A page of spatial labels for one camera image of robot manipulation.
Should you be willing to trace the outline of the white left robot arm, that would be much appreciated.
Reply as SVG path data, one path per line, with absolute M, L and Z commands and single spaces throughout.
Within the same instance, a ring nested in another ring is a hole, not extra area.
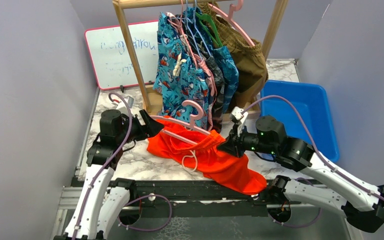
M 145 110 L 140 110 L 139 116 L 117 109 L 101 113 L 100 132 L 87 151 L 86 176 L 74 214 L 55 240 L 106 240 L 122 208 L 135 203 L 135 180 L 112 181 L 123 146 L 155 137 L 164 128 Z

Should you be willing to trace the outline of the pink plastic hanger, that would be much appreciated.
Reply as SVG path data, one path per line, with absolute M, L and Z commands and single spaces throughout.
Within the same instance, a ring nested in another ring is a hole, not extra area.
M 166 121 L 166 122 L 175 123 L 175 124 L 178 124 L 178 125 L 185 127 L 186 130 L 198 132 L 198 133 L 204 134 L 206 136 L 210 135 L 211 133 L 209 131 L 196 126 L 196 120 L 198 120 L 204 116 L 203 108 L 198 103 L 196 103 L 195 101 L 192 101 L 192 100 L 183 101 L 182 106 L 183 107 L 190 106 L 190 107 L 193 107 L 197 110 L 197 114 L 190 114 L 189 115 L 189 120 L 190 120 L 189 122 L 184 122 L 184 121 L 174 119 L 171 117 L 166 118 L 166 117 L 158 116 L 158 115 L 151 115 L 151 118 L 153 118 L 154 120 L 162 120 L 162 121 Z M 165 133 L 168 136 L 174 137 L 180 141 L 183 141 L 184 143 L 188 143 L 190 145 L 197 145 L 196 142 L 194 142 L 188 138 L 185 138 L 181 135 L 178 135 L 174 132 L 171 132 L 165 128 L 161 132 Z

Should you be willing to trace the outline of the orange mesh shorts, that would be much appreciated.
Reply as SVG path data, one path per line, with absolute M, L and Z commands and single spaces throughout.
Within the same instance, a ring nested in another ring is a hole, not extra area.
M 147 151 L 154 156 L 172 159 L 187 170 L 201 172 L 218 184 L 245 195 L 256 195 L 267 187 L 267 180 L 260 173 L 249 169 L 246 155 L 235 157 L 217 150 L 225 140 L 215 130 L 209 135 L 187 130 L 184 126 L 159 120 L 164 129 L 194 141 L 192 145 L 165 132 L 149 138 Z

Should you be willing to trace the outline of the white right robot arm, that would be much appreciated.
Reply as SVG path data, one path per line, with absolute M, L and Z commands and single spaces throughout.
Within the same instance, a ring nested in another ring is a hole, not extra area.
M 323 184 L 322 188 L 278 175 L 263 191 L 276 204 L 301 202 L 340 214 L 353 227 L 374 233 L 384 224 L 384 185 L 372 185 L 344 171 L 302 139 L 288 136 L 274 117 L 256 120 L 256 132 L 234 123 L 218 150 L 234 157 L 246 151 L 273 156 L 275 163 Z

